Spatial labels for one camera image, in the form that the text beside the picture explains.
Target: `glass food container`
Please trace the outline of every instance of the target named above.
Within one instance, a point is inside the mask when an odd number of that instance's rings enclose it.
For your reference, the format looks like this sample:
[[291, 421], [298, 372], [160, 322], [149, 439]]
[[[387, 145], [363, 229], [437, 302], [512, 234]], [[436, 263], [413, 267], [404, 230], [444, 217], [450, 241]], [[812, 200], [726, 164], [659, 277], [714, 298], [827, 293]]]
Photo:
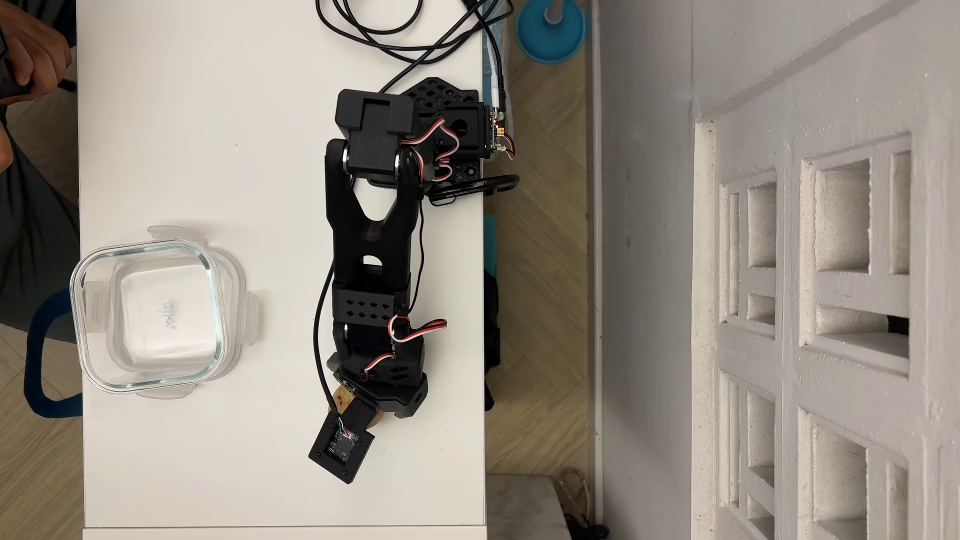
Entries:
[[154, 241], [87, 255], [70, 282], [84, 375], [107, 392], [190, 394], [252, 345], [257, 301], [240, 266], [191, 229], [147, 229]]

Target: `red and white wire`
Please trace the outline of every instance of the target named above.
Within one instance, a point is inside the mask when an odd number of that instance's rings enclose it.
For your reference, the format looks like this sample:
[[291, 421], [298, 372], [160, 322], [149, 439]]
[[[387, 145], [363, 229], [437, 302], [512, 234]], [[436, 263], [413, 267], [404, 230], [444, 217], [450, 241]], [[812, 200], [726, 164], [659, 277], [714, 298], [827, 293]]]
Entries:
[[429, 323], [421, 326], [420, 328], [414, 329], [413, 331], [410, 332], [409, 335], [406, 335], [403, 337], [396, 337], [394, 335], [394, 321], [396, 319], [404, 319], [409, 323], [410, 317], [404, 317], [403, 315], [394, 315], [393, 317], [390, 318], [389, 321], [387, 321], [387, 334], [389, 334], [390, 338], [397, 343], [406, 343], [407, 341], [410, 341], [411, 339], [414, 339], [420, 335], [424, 335], [432, 331], [443, 330], [446, 328], [446, 319], [434, 319]]
[[[458, 137], [457, 134], [453, 133], [453, 131], [447, 128], [447, 126], [444, 123], [445, 123], [444, 118], [442, 116], [438, 116], [437, 119], [433, 121], [433, 124], [431, 124], [430, 127], [427, 128], [425, 132], [423, 132], [423, 135], [420, 135], [417, 138], [402, 139], [400, 141], [400, 143], [402, 144], [417, 145], [424, 142], [429, 136], [433, 134], [433, 132], [437, 131], [438, 129], [444, 130], [444, 133], [446, 133], [447, 135], [450, 135], [453, 138], [453, 148], [440, 152], [440, 154], [438, 154], [434, 158], [435, 162], [437, 163], [437, 166], [443, 167], [449, 171], [445, 175], [435, 176], [434, 177], [435, 181], [443, 181], [450, 178], [453, 175], [453, 167], [450, 166], [450, 156], [456, 154], [457, 150], [460, 150], [460, 137]], [[423, 156], [421, 156], [420, 152], [417, 152], [416, 150], [414, 150], [414, 154], [417, 155], [417, 163], [420, 166], [420, 181], [423, 182]]]
[[450, 131], [450, 129], [443, 124], [441, 124], [440, 129], [444, 130], [444, 133], [446, 133], [447, 135], [450, 135], [451, 137], [453, 137], [453, 148], [445, 152], [440, 152], [440, 154], [437, 154], [437, 161], [440, 161], [443, 158], [449, 158], [450, 156], [456, 154], [457, 150], [460, 150], [460, 137], [458, 137], [457, 134]]
[[450, 178], [451, 176], [453, 176], [453, 167], [450, 166], [450, 158], [443, 158], [442, 160], [440, 160], [440, 162], [437, 163], [437, 166], [438, 166], [438, 167], [445, 167], [445, 168], [447, 169], [447, 171], [449, 171], [449, 172], [447, 172], [447, 173], [444, 174], [443, 176], [435, 176], [435, 177], [433, 177], [433, 180], [434, 180], [434, 181], [436, 181], [436, 182], [442, 182], [442, 181]]
[[417, 165], [420, 167], [420, 183], [423, 184], [423, 157], [416, 150], [414, 150], [414, 155], [417, 156]]
[[437, 119], [433, 121], [433, 124], [431, 124], [430, 127], [423, 132], [423, 135], [420, 135], [417, 138], [401, 139], [400, 144], [420, 144], [424, 142], [427, 137], [431, 136], [433, 132], [437, 131], [437, 128], [441, 127], [443, 124], [444, 118], [442, 116], [437, 116]]
[[394, 353], [384, 353], [374, 358], [371, 363], [367, 364], [367, 367], [363, 368], [363, 373], [365, 376], [364, 380], [370, 380], [370, 370], [373, 369], [373, 366], [380, 363], [381, 360], [384, 360], [386, 358], [395, 358], [395, 357], [396, 355]]
[[516, 157], [516, 148], [514, 147], [514, 140], [507, 134], [503, 134], [503, 138], [507, 139], [507, 142], [510, 143], [510, 148], [507, 149], [507, 157], [510, 158], [510, 161], [512, 161]]

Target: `white table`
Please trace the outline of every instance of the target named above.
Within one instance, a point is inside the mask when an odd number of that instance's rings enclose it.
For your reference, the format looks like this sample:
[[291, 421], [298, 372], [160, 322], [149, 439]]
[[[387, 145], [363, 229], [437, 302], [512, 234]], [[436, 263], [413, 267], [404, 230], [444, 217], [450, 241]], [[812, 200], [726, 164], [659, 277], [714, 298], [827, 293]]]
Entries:
[[[414, 5], [353, 3], [381, 28]], [[463, 13], [427, 0], [403, 38], [432, 42]], [[334, 35], [311, 0], [81, 0], [78, 19], [84, 252], [149, 239], [150, 225], [190, 227], [239, 260], [261, 301], [257, 343], [185, 399], [84, 385], [84, 538], [486, 538], [480, 195], [424, 205], [413, 319], [450, 322], [427, 338], [426, 401], [372, 429], [351, 485], [307, 458], [327, 412], [310, 335], [331, 258], [336, 97], [378, 91], [403, 64]], [[393, 92], [427, 75], [479, 88], [480, 37]], [[358, 191], [373, 218], [394, 197]], [[324, 358], [330, 325], [325, 309]]]

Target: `blue bag strap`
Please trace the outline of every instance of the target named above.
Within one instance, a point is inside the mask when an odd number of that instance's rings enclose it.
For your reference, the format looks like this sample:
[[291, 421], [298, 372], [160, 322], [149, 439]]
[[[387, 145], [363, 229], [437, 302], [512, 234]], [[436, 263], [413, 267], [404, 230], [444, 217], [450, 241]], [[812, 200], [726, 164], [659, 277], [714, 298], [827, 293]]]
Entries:
[[64, 288], [50, 295], [36, 309], [30, 329], [27, 330], [27, 365], [23, 369], [23, 397], [38, 415], [44, 418], [69, 418], [84, 414], [83, 393], [60, 401], [51, 400], [43, 393], [41, 365], [43, 363], [43, 339], [50, 325], [70, 313], [70, 289]]

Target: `blue stand base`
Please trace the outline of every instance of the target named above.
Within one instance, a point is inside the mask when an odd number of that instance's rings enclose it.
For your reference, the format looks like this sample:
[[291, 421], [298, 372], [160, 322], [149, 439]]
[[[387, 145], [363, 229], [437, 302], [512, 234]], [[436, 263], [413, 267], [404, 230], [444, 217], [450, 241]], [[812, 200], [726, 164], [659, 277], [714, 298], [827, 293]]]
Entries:
[[516, 43], [523, 54], [541, 63], [564, 61], [584, 42], [587, 22], [573, 0], [564, 0], [564, 18], [550, 24], [543, 16], [550, 0], [528, 0], [516, 15]]

